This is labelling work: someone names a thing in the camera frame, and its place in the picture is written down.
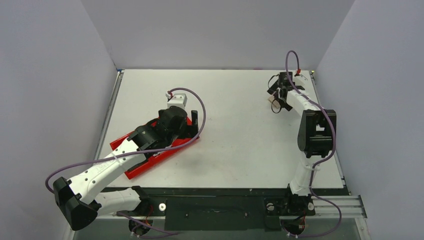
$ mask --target purple cable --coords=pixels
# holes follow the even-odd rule
[[[122,212],[117,212],[116,215],[120,215],[120,216],[122,216],[124,218],[127,218],[127,219],[129,219],[129,220],[131,220],[133,222],[136,222],[136,223],[138,223],[138,224],[140,224],[142,226],[145,226],[145,227],[148,227],[150,229],[153,229],[153,230],[156,230],[158,232],[161,232],[161,233],[166,234],[166,235],[160,235],[160,236],[143,236],[143,235],[141,235],[140,238],[142,238],[142,239],[160,239],[160,238],[165,238],[165,237],[169,237],[169,236],[173,236],[173,235],[178,235],[178,232],[165,231],[165,230],[162,230],[162,229],[157,228],[157,227],[154,227],[154,226],[149,226],[149,225],[145,224],[144,222],[139,221],[139,220],[137,220],[137,219],[135,219],[133,217],[130,217],[130,216],[128,216],[128,215],[126,215],[126,214],[124,214]],[[140,227],[140,225],[135,226],[132,229],[131,232],[133,233],[136,228]]]
[[[321,110],[321,112],[322,112],[322,114],[324,115],[325,119],[326,119],[326,120],[327,120],[327,122],[329,123],[330,129],[331,129],[331,136],[332,136],[332,149],[331,149],[331,153],[330,153],[330,154],[329,154],[326,158],[321,159],[321,160],[319,160],[319,161],[315,162],[315,163],[312,165],[312,168],[314,169],[314,168],[315,168],[318,164],[321,164],[321,163],[326,162],[326,161],[328,161],[329,159],[331,159],[331,158],[332,158],[332,156],[334,155],[334,153],[336,152],[336,130],[334,129],[333,123],[331,122],[330,117],[329,117],[329,115],[327,114],[327,112],[324,110],[324,108],[323,108],[322,106],[320,106],[318,103],[316,103],[316,102],[312,101],[312,100],[311,100],[308,96],[306,96],[306,95],[302,94],[302,93],[301,93],[301,91],[299,91],[299,89],[298,89],[298,88],[295,86],[295,84],[293,83],[292,77],[290,77],[290,74],[289,74],[289,55],[290,55],[290,53],[293,53],[293,54],[296,56],[297,69],[299,69],[299,57],[298,57],[298,54],[297,54],[295,51],[293,51],[293,50],[288,51],[288,52],[287,52],[287,55],[285,56],[285,73],[286,73],[286,75],[287,75],[288,81],[290,82],[291,86],[293,87],[293,89],[294,89],[294,90],[295,90],[298,94],[302,95],[302,96],[303,96],[306,100],[308,100],[311,104],[315,105],[316,107],[318,107],[318,108]],[[317,238],[317,237],[325,236],[325,235],[327,235],[327,234],[330,234],[330,233],[334,232],[334,231],[335,231],[335,230],[336,230],[336,229],[340,226],[340,224],[342,223],[342,211],[340,210],[340,207],[339,207],[339,206],[337,206],[334,202],[332,202],[332,201],[330,201],[330,200],[328,200],[328,199],[325,199],[325,198],[322,198],[322,197],[318,196],[318,195],[317,195],[317,194],[315,194],[315,192],[313,191],[313,189],[312,189],[312,181],[313,181],[313,179],[314,179],[314,172],[315,172],[315,171],[312,171],[312,172],[310,173],[310,181],[309,181],[309,190],[310,190],[310,193],[311,193],[311,194],[312,194],[312,196],[314,196],[315,198],[317,198],[317,199],[319,199],[319,200],[322,200],[322,201],[324,201],[324,202],[327,202],[327,203],[329,203],[329,204],[333,205],[333,206],[334,206],[334,207],[338,210],[338,222],[337,222],[337,224],[336,224],[333,228],[331,228],[330,230],[328,230],[328,231],[326,231],[326,232],[318,233],[318,234],[309,234],[309,235],[298,235],[298,236],[297,236],[298,238]]]
[[[193,94],[197,98],[197,100],[200,102],[200,105],[201,105],[201,108],[202,108],[202,111],[203,111],[203,121],[201,123],[201,127],[200,127],[199,131],[197,132],[197,134],[192,139],[190,139],[188,142],[186,142],[184,144],[181,144],[181,145],[178,145],[178,146],[169,147],[169,148],[149,149],[149,150],[143,150],[143,151],[127,152],[127,153],[123,153],[123,154],[120,154],[120,155],[111,156],[111,157],[107,157],[107,158],[103,158],[103,159],[99,159],[99,160],[78,162],[78,163],[74,163],[74,164],[71,164],[71,165],[68,165],[68,166],[64,166],[64,167],[59,168],[58,170],[52,172],[50,175],[47,176],[47,178],[44,181],[44,184],[45,184],[45,187],[47,188],[47,190],[49,190],[51,193],[53,193],[53,189],[49,185],[49,180],[54,175],[56,175],[56,174],[58,174],[58,173],[60,173],[60,172],[62,172],[64,170],[67,170],[67,169],[71,169],[71,168],[75,168],[75,167],[82,166],[82,165],[87,165],[87,164],[103,163],[103,162],[107,162],[107,161],[110,161],[110,160],[114,160],[115,157],[116,158],[123,158],[123,157],[127,157],[127,156],[138,155],[138,154],[158,153],[158,152],[164,152],[164,151],[170,151],[170,150],[180,149],[180,148],[184,148],[185,146],[187,146],[187,145],[191,144],[192,142],[194,142],[200,136],[200,133],[203,131],[203,128],[205,127],[205,122],[206,122],[206,109],[205,109],[205,105],[204,105],[202,99],[199,97],[199,95],[197,95],[194,91],[192,91],[192,90],[190,90],[188,88],[185,88],[185,87],[176,87],[176,88],[173,88],[173,89],[169,90],[168,92],[169,93],[172,93],[172,92],[178,91],[178,90],[186,91],[186,92],[189,92],[189,93]]]

